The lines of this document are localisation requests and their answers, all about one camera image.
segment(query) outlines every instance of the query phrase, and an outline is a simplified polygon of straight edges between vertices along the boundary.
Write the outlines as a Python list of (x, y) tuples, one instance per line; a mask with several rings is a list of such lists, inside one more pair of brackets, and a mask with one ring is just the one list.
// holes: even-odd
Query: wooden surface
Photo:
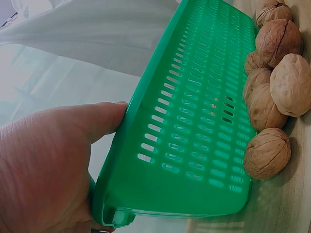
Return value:
[[(253, 17), (258, 0), (233, 0)], [(285, 0), (311, 57), (311, 0)], [(189, 220), (185, 233), (311, 233), (311, 113), (285, 127), (292, 146), (289, 165), (267, 181), (255, 181), (245, 208), (234, 215)]]

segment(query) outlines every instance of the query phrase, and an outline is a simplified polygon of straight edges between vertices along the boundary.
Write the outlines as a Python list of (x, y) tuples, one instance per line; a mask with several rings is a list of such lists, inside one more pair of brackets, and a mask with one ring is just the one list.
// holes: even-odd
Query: walnut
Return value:
[(276, 67), (286, 54), (301, 54), (302, 46), (299, 29), (287, 19), (266, 22), (256, 38), (259, 55), (271, 67)]
[(256, 180), (278, 174), (291, 158), (291, 146), (283, 130), (268, 128), (247, 144), (244, 156), (245, 172)]
[(259, 28), (268, 21), (280, 18), (293, 19), (291, 9), (284, 0), (264, 0), (256, 9), (256, 25)]
[(262, 83), (269, 83), (271, 70), (267, 68), (254, 69), (249, 73), (244, 85), (243, 99), (248, 106), (249, 96), (253, 92), (254, 88)]
[(266, 128), (281, 129), (288, 118), (277, 109), (268, 83), (260, 84), (253, 90), (248, 102), (248, 116), (252, 127), (259, 132)]
[(278, 110), (299, 117), (311, 109), (311, 69), (300, 55), (288, 54), (270, 78), (271, 96)]
[(244, 70), (249, 74), (252, 70), (257, 68), (270, 68), (261, 58), (257, 51), (251, 52), (247, 55)]

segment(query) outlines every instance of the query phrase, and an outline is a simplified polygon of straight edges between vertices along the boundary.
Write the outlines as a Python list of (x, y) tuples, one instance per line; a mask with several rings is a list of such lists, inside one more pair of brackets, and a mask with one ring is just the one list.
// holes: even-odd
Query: white fabric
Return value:
[(12, 1), (18, 17), (0, 30), (0, 43), (19, 43), (137, 76), (178, 6), (174, 0)]

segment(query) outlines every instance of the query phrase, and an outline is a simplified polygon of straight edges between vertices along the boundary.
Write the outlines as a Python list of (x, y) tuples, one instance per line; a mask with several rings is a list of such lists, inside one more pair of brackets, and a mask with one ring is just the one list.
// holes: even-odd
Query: green plastic basket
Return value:
[(130, 102), (99, 174), (96, 221), (136, 214), (205, 217), (239, 211), (255, 135), (242, 100), (252, 19), (221, 0), (183, 0)]

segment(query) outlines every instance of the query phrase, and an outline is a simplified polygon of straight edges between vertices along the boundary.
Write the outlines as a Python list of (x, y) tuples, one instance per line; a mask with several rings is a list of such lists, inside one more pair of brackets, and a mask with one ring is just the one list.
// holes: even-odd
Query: hand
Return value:
[(127, 104), (60, 107), (0, 129), (0, 232), (112, 231), (87, 198), (91, 144), (119, 126)]

